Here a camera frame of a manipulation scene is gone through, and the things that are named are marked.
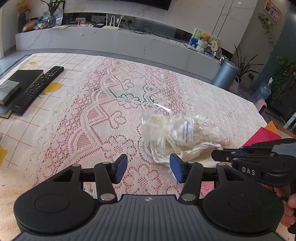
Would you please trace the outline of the right hand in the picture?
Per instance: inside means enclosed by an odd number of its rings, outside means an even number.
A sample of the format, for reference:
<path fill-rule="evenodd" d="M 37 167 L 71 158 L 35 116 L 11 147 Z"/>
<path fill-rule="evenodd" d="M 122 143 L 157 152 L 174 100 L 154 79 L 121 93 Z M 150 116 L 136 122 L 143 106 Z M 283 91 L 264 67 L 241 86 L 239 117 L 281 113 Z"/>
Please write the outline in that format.
<path fill-rule="evenodd" d="M 274 191 L 276 192 L 276 195 L 279 197 L 287 197 L 288 194 L 291 194 L 290 192 L 290 186 L 285 186 L 285 187 L 278 187 L 278 188 L 274 188 Z M 295 224 L 295 208 L 296 208 L 296 196 L 295 193 L 291 194 L 288 197 L 287 201 L 283 200 L 283 204 L 284 204 L 284 215 L 281 219 L 281 224 L 286 226 L 287 228 L 290 228 L 291 225 Z"/>

